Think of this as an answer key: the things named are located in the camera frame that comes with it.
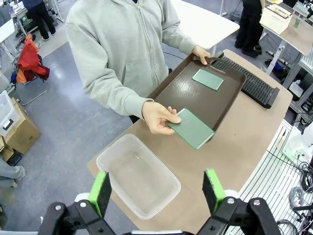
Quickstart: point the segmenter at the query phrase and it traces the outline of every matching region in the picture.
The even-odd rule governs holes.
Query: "black pants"
[[[28,10],[28,15],[30,16],[30,18],[33,19],[33,21],[35,22],[35,24],[37,25],[41,36],[44,39],[48,39],[49,35],[47,30],[45,29],[45,24],[48,26],[49,31],[51,34],[55,33],[55,27],[52,23],[52,20],[48,14],[48,11],[45,7],[45,3],[42,1],[40,4],[38,4],[37,6],[34,6],[32,8],[30,8]]]
[[[170,74],[173,70],[172,69],[168,69],[168,74]],[[129,118],[131,119],[132,123],[134,124],[135,122],[137,122],[140,118],[138,118],[135,115],[130,115]]]
[[[262,7],[250,5],[244,1],[236,41],[237,47],[242,47],[244,51],[253,51],[254,46],[259,44],[263,33],[263,27],[260,25],[261,14]]]

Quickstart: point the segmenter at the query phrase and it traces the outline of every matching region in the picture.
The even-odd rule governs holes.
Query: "gray pants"
[[[24,167],[9,166],[3,159],[0,159],[0,188],[13,186],[14,180],[21,180],[24,176]]]

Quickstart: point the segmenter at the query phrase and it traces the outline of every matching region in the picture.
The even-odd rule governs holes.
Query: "person's right hand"
[[[171,135],[174,133],[167,121],[180,123],[180,118],[176,116],[176,110],[168,107],[168,110],[161,104],[146,101],[142,105],[142,116],[145,119],[151,133]]]

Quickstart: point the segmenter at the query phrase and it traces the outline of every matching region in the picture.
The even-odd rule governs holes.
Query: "hoodie zipper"
[[[155,67],[153,65],[154,59],[153,59],[153,53],[152,53],[152,45],[151,45],[151,41],[150,41],[149,36],[148,36],[148,32],[147,32],[146,26],[145,26],[144,21],[143,21],[143,17],[142,17],[142,13],[141,13],[141,7],[139,5],[139,0],[137,1],[136,6],[138,8],[138,11],[139,11],[139,14],[140,14],[140,18],[141,18],[141,22],[142,22],[142,26],[144,28],[144,31],[146,33],[146,36],[147,36],[147,39],[148,39],[148,42],[149,42],[149,46],[150,46],[150,53],[149,54],[151,55],[150,56],[150,58],[151,58],[151,67],[152,67],[152,71],[153,71],[153,73],[154,73],[154,75],[156,77],[156,81],[157,81],[157,85],[158,85],[159,81],[158,81],[158,78],[157,78],[157,72],[156,72]]]

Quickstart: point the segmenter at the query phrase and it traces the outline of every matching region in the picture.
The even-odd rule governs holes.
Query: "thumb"
[[[207,65],[207,61],[206,61],[206,59],[205,59],[205,55],[204,55],[204,54],[202,54],[202,55],[200,56],[200,60],[201,60],[201,63],[203,63],[204,65]]]
[[[174,114],[171,114],[168,110],[164,110],[163,118],[167,119],[168,121],[172,123],[180,123],[180,117],[177,117]]]

